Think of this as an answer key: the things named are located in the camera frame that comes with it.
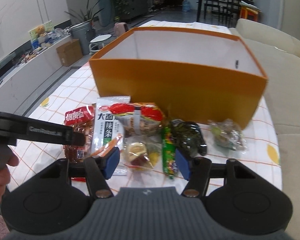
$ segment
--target green snack package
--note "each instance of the green snack package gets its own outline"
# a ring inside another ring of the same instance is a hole
[[[162,128],[162,166],[163,172],[171,179],[177,174],[176,147],[172,141],[171,129],[168,125]]]

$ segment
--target black chair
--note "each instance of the black chair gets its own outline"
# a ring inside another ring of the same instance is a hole
[[[204,19],[206,19],[207,7],[211,7],[211,11],[213,10],[213,8],[218,8],[218,21],[220,21],[220,9],[221,9],[221,5],[219,4],[220,1],[219,0],[205,0],[205,1],[206,2],[204,4],[204,13],[203,13]]]
[[[231,0],[231,2],[224,8],[222,8],[222,22],[223,22],[223,16],[226,15],[226,23],[227,19],[229,17],[229,24],[230,21],[233,19],[234,14],[236,15],[236,18],[238,20],[240,15],[240,2],[244,1],[246,3],[249,3],[249,0]]]

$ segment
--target gray trash can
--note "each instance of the gray trash can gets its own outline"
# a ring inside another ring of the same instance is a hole
[[[89,41],[86,39],[86,32],[88,30],[92,30],[90,22],[79,23],[73,27],[71,27],[70,32],[74,39],[79,39],[82,54],[87,55],[89,54]]]

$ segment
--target beige sofa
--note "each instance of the beige sofa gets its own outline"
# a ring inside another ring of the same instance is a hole
[[[283,191],[294,209],[286,232],[300,239],[300,41],[244,19],[230,31],[244,39],[269,77],[264,96],[278,136]]]

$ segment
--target marble wall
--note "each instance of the marble wall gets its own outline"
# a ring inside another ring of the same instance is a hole
[[[29,40],[28,31],[69,20],[66,0],[0,0],[0,60]]]

